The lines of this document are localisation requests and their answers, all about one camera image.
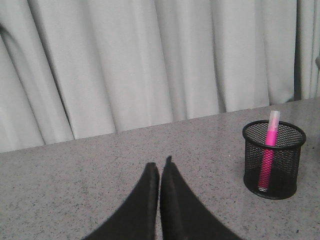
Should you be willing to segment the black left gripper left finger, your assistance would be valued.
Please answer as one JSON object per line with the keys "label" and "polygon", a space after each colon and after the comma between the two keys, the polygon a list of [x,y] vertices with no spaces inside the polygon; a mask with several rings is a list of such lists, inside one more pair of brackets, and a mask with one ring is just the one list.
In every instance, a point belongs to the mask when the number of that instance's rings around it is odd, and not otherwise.
{"label": "black left gripper left finger", "polygon": [[154,240],[160,174],[154,162],[145,165],[126,200],[86,240]]}

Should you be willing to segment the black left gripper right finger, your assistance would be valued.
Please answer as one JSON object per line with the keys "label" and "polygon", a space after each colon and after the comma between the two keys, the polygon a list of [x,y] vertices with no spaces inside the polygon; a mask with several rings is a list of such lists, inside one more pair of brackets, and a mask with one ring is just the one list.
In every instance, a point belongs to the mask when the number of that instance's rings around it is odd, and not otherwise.
{"label": "black left gripper right finger", "polygon": [[185,182],[172,157],[162,172],[160,218],[164,240],[239,240],[202,204]]}

